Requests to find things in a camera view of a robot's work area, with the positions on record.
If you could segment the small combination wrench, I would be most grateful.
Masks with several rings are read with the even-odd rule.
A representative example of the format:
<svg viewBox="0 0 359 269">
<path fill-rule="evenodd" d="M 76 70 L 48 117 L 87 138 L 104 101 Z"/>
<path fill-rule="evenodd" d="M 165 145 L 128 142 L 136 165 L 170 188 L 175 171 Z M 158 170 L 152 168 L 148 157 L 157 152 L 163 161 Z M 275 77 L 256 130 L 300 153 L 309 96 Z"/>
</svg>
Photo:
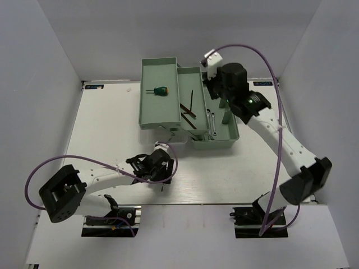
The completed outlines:
<svg viewBox="0 0 359 269">
<path fill-rule="evenodd" d="M 216 136 L 217 135 L 217 130 L 216 130 L 216 124 L 215 124 L 215 113 L 211 113 L 211 123 L 212 123 L 212 135 Z"/>
</svg>

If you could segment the long hex key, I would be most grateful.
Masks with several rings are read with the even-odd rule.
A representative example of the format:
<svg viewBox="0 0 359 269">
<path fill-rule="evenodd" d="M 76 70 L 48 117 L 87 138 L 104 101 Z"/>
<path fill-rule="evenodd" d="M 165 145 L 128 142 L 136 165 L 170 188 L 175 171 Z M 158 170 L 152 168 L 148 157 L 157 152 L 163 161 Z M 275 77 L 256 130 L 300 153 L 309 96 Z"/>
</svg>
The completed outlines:
<svg viewBox="0 0 359 269">
<path fill-rule="evenodd" d="M 187 107 L 185 107 L 183 104 L 180 104 L 180 108 L 183 109 L 187 114 L 189 114 L 190 116 L 196 118 L 196 115 Z"/>
</svg>

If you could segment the red hex key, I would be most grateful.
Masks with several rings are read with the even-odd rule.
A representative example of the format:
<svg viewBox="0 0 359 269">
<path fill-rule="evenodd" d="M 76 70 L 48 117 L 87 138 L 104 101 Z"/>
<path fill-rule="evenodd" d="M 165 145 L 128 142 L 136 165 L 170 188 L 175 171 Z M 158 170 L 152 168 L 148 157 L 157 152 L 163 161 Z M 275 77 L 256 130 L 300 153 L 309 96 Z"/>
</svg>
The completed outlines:
<svg viewBox="0 0 359 269">
<path fill-rule="evenodd" d="M 188 125 L 194 129 L 197 130 L 197 127 L 194 125 L 194 123 L 190 120 L 192 118 L 191 115 L 181 112 L 181 117 L 188 123 Z"/>
</svg>

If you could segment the green plastic toolbox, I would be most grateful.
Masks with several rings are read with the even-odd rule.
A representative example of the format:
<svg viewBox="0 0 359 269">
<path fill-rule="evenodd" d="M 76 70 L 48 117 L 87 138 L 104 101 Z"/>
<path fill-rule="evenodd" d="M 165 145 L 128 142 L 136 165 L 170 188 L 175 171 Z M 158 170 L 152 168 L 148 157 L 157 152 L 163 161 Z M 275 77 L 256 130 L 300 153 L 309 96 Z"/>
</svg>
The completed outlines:
<svg viewBox="0 0 359 269">
<path fill-rule="evenodd" d="M 211 99 L 199 67 L 175 57 L 141 61 L 139 136 L 142 144 L 167 141 L 197 150 L 229 149 L 240 134 L 235 117 Z"/>
</svg>

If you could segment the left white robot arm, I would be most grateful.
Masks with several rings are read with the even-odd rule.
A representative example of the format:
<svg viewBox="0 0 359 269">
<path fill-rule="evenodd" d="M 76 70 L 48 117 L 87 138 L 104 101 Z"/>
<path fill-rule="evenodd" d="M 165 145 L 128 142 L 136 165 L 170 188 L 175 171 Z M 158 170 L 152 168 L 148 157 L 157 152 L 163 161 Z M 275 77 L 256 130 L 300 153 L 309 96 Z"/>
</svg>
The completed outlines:
<svg viewBox="0 0 359 269">
<path fill-rule="evenodd" d="M 156 145 L 150 155 L 139 154 L 116 166 L 101 165 L 99 169 L 63 166 L 39 190 L 50 221 L 59 223 L 73 215 L 82 215 L 111 224 L 126 218 L 116 200 L 101 191 L 142 182 L 170 182 L 176 161 L 168 151 L 166 145 Z"/>
</svg>

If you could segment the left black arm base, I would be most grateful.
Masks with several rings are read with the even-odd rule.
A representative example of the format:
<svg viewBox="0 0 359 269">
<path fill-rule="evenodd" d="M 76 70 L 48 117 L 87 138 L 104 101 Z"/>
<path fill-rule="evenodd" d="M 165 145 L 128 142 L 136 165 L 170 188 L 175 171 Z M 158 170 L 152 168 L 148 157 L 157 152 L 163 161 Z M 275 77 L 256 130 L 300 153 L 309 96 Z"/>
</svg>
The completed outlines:
<svg viewBox="0 0 359 269">
<path fill-rule="evenodd" d="M 107 219 L 86 217 L 81 236 L 84 238 L 133 238 L 140 227 L 141 206 L 120 207 L 110 213 Z"/>
</svg>

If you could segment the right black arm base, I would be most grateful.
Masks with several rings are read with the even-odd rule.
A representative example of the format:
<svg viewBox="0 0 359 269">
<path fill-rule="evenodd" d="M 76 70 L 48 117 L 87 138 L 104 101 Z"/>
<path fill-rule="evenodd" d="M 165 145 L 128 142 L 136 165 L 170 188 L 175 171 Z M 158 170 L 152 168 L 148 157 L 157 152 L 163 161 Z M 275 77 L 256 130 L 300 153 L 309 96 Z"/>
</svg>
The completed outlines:
<svg viewBox="0 0 359 269">
<path fill-rule="evenodd" d="M 276 222 L 262 236 L 259 236 L 259 232 L 263 218 L 253 207 L 234 207 L 229 217 L 234 221 L 236 239 L 288 237 L 287 229 L 283 228 L 287 224 L 284 213 L 279 216 Z"/>
</svg>

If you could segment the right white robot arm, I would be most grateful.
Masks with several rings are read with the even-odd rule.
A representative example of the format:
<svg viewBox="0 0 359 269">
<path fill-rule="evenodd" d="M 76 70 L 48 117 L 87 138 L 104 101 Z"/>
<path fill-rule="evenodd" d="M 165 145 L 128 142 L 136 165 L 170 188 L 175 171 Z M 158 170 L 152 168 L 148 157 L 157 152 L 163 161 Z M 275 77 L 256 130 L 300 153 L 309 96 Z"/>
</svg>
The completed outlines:
<svg viewBox="0 0 359 269">
<path fill-rule="evenodd" d="M 239 63 L 205 64 L 203 83 L 212 99 L 221 98 L 233 115 L 255 131 L 280 158 L 290 179 L 256 199 L 254 219 L 267 223 L 274 212 L 288 205 L 299 205 L 320 190 L 330 173 L 332 162 L 307 150 L 279 123 L 271 103 L 259 92 L 250 90 L 247 71 Z"/>
</svg>

